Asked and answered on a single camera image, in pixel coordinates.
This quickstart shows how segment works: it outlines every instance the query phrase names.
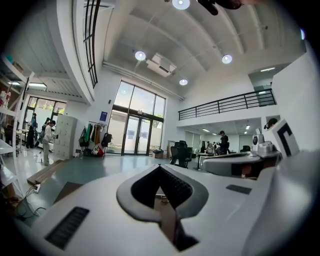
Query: ceiling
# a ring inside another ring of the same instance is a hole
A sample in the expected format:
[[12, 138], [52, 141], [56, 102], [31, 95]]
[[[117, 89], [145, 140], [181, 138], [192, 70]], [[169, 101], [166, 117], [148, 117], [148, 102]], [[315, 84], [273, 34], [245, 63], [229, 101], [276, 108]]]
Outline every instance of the ceiling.
[[[187, 10], [178, 10], [171, 0], [113, 0], [104, 61], [152, 81], [167, 83], [183, 94], [184, 87], [179, 85], [181, 79], [189, 81], [185, 88], [195, 86], [193, 82], [203, 74], [227, 68], [222, 63], [225, 54], [233, 57], [229, 64], [233, 68], [228, 70], [230, 75], [236, 72], [236, 66], [243, 65], [251, 65], [249, 74], [259, 68], [264, 58], [273, 58], [270, 64], [287, 64], [288, 58], [282, 61], [281, 54], [270, 57], [273, 49], [281, 52], [281, 49], [292, 48], [291, 53], [301, 55], [304, 52], [300, 28], [271, 1], [244, 5], [237, 10], [216, 4], [217, 16], [212, 16], [196, 0], [190, 2]], [[147, 59], [159, 53], [177, 68], [163, 78], [148, 69], [145, 61], [138, 62], [136, 51], [145, 52]]]
[[43, 83], [47, 92], [81, 97], [71, 82], [56, 51], [46, 16], [45, 1], [39, 1], [15, 31], [5, 50], [29, 76], [32, 83]]
[[261, 130], [262, 127], [261, 118], [252, 118], [191, 125], [187, 126], [186, 130], [188, 130], [188, 128], [191, 128], [193, 131], [196, 130], [202, 135], [210, 135], [212, 133], [218, 135], [220, 131], [224, 131], [227, 135], [244, 135], [245, 132], [247, 132], [248, 135], [253, 135], [256, 133], [257, 128]]

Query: recessed light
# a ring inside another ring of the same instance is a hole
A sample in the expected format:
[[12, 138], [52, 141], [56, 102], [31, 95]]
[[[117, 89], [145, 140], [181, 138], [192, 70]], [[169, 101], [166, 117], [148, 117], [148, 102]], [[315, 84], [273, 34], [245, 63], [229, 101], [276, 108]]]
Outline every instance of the recessed light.
[[181, 86], [186, 86], [188, 84], [188, 80], [187, 79], [181, 79], [179, 83], [180, 83]]
[[185, 10], [190, 6], [190, 0], [172, 0], [172, 4], [178, 10]]
[[224, 64], [229, 64], [229, 63], [231, 63], [231, 62], [232, 62], [232, 56], [231, 56], [231, 55], [224, 55], [224, 56], [222, 57], [222, 62], [223, 62]]
[[270, 67], [270, 68], [267, 68], [267, 69], [263, 69], [260, 72], [270, 71], [270, 70], [274, 70], [274, 69], [275, 69], [275, 67]]
[[143, 52], [143, 51], [137, 51], [135, 53], [135, 58], [138, 60], [138, 61], [144, 61], [146, 59], [146, 54]]

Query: blue sign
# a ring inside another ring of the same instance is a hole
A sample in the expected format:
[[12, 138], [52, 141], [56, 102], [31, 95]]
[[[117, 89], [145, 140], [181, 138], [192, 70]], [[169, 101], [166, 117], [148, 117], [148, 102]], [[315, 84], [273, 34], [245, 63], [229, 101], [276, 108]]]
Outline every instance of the blue sign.
[[100, 115], [100, 121], [103, 121], [103, 122], [107, 121], [107, 115], [108, 115], [107, 112], [102, 111]]

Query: black slot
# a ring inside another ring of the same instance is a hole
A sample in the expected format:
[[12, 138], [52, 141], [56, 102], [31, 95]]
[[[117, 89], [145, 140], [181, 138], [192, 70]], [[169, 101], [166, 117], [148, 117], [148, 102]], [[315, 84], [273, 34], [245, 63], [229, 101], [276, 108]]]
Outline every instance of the black slot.
[[250, 192], [251, 192], [251, 188], [248, 188], [248, 187], [244, 187], [244, 186], [237, 186], [237, 185], [229, 185], [226, 187], [227, 190], [232, 190], [232, 191], [235, 191], [235, 192], [239, 192], [239, 193], [242, 193], [242, 194], [246, 194], [246, 195], [249, 195]]
[[59, 224], [45, 237], [45, 240], [64, 250], [85, 220], [89, 210], [75, 207], [64, 217]]

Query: white shirt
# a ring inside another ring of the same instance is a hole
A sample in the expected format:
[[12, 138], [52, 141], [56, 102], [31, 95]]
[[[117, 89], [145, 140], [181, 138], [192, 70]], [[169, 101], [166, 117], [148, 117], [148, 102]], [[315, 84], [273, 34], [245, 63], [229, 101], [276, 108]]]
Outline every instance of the white shirt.
[[46, 142], [49, 142], [52, 138], [52, 133], [51, 133], [51, 126], [50, 125], [47, 125], [45, 127], [45, 130], [44, 130], [44, 137], [43, 137], [43, 140], [45, 140]]

